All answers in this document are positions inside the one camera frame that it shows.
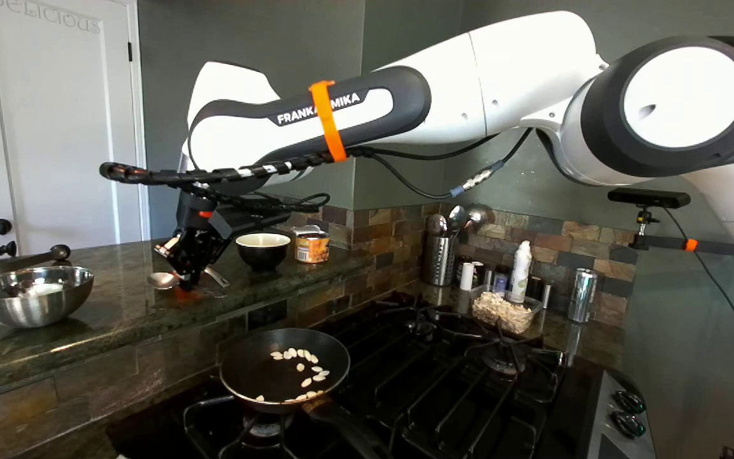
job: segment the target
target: bottle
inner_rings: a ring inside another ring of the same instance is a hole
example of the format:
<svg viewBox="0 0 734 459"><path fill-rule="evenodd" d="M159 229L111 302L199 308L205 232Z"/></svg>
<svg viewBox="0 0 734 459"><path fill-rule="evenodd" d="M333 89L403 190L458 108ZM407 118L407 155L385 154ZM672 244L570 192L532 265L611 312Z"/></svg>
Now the bottle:
<svg viewBox="0 0 734 459"><path fill-rule="evenodd" d="M523 239L514 253L509 304L525 302L526 272L530 272L530 242Z"/></svg>

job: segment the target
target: small bowl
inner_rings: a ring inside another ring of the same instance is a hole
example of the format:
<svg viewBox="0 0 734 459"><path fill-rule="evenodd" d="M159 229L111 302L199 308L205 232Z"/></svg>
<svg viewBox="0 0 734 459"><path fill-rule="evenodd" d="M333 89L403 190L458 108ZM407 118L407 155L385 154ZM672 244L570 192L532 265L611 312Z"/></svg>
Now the small bowl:
<svg viewBox="0 0 734 459"><path fill-rule="evenodd" d="M236 237L233 244L245 265L268 272L282 263L289 237L279 232L250 232Z"/></svg>
<svg viewBox="0 0 734 459"><path fill-rule="evenodd" d="M73 313L91 292L82 265L22 269L0 275L0 323L12 328L50 326Z"/></svg>

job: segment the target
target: pan handle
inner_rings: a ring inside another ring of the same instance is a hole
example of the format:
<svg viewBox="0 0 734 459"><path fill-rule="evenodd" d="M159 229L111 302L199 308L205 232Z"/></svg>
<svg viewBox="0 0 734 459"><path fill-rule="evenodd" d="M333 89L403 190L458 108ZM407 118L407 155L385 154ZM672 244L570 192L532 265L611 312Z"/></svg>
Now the pan handle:
<svg viewBox="0 0 734 459"><path fill-rule="evenodd" d="M388 446L382 439L377 439L374 432L370 432L357 416L351 416L347 408L339 408L337 402L320 400L320 402L306 402L306 413L320 424L333 425L348 446L357 448L362 459L388 459Z"/></svg>

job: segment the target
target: stove knob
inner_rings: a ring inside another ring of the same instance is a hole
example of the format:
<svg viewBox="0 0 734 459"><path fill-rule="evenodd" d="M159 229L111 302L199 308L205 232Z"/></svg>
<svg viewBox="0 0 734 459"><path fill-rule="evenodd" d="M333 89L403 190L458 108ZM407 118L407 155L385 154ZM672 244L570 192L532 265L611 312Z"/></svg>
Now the stove knob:
<svg viewBox="0 0 734 459"><path fill-rule="evenodd" d="M611 413L611 420L616 432L621 432L621 436L627 439L637 439L644 434L644 424L631 413Z"/></svg>
<svg viewBox="0 0 734 459"><path fill-rule="evenodd" d="M616 390L613 400L623 413L644 413L646 411L644 399L635 390Z"/></svg>

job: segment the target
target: stainless steel bowl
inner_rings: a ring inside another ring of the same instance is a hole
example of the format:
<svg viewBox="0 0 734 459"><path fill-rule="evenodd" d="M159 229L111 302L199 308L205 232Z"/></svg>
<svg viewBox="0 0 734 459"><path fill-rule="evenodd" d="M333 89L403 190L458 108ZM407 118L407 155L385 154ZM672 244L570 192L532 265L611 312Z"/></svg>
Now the stainless steel bowl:
<svg viewBox="0 0 734 459"><path fill-rule="evenodd" d="M12 328L50 326L87 302L91 280L82 265L0 272L0 323Z"/></svg>

